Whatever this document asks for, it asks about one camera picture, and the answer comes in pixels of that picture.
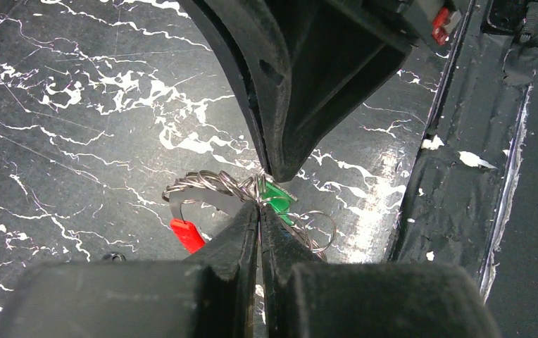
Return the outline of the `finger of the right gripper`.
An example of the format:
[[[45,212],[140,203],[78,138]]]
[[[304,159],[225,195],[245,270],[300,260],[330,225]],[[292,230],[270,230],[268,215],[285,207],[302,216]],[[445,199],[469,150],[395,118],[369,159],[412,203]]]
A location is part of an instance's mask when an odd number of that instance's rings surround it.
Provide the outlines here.
[[[238,1],[180,1],[179,4],[217,57],[244,116],[261,166],[267,174],[274,175],[252,67],[237,43],[241,36],[237,29],[246,22],[244,6]]]
[[[411,52],[381,1],[267,1],[277,26],[258,59],[266,171],[287,182],[319,141],[381,87]]]

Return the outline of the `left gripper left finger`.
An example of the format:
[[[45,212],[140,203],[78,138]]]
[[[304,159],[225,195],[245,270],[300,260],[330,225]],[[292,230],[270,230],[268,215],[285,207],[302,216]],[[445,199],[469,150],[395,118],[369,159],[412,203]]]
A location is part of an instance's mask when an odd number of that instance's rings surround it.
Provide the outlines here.
[[[4,306],[0,337],[252,337],[259,220],[245,203],[181,261],[31,268]]]

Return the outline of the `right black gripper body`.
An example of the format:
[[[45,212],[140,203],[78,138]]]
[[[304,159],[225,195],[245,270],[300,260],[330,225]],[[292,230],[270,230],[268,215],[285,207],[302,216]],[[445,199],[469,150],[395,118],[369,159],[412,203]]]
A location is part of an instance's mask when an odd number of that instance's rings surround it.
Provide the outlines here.
[[[429,47],[445,47],[469,4],[459,0],[374,0],[367,2],[367,9],[409,39],[419,39]]]

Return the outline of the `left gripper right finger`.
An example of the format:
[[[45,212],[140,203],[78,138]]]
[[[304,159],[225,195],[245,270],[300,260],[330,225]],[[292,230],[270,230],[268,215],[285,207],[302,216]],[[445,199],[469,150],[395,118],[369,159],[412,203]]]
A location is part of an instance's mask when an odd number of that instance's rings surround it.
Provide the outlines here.
[[[438,263],[326,263],[259,212],[269,337],[499,337],[464,269]]]

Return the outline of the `metal keyring with red handle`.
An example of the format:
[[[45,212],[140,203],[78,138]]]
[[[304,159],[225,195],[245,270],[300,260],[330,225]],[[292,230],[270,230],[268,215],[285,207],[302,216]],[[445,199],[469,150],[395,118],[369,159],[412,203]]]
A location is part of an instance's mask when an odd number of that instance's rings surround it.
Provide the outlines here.
[[[197,226],[184,217],[182,207],[185,204],[201,202],[203,204],[209,204],[217,211],[231,217],[234,217],[247,201],[252,201],[259,206],[271,207],[261,201],[261,193],[264,190],[266,181],[271,181],[279,185],[265,174],[256,174],[239,181],[224,170],[217,173],[210,170],[189,172],[184,177],[177,178],[162,193],[162,199],[169,203],[173,216],[169,228],[174,232],[188,253],[193,254],[205,246],[207,241],[203,238]],[[324,245],[317,243],[309,234],[305,221],[313,215],[325,217],[331,225],[332,234],[329,241]],[[291,212],[290,208],[289,216],[294,222],[292,226],[288,225],[278,216],[286,231],[294,235],[313,254],[326,261],[327,256],[325,251],[332,246],[334,236],[337,233],[335,221],[328,214],[316,210],[299,215]]]

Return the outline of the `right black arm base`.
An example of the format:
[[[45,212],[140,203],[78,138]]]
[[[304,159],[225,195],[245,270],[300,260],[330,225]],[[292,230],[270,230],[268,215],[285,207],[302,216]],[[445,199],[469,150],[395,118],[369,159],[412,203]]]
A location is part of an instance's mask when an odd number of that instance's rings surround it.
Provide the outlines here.
[[[538,48],[538,0],[490,1],[482,31],[506,35],[526,48]]]

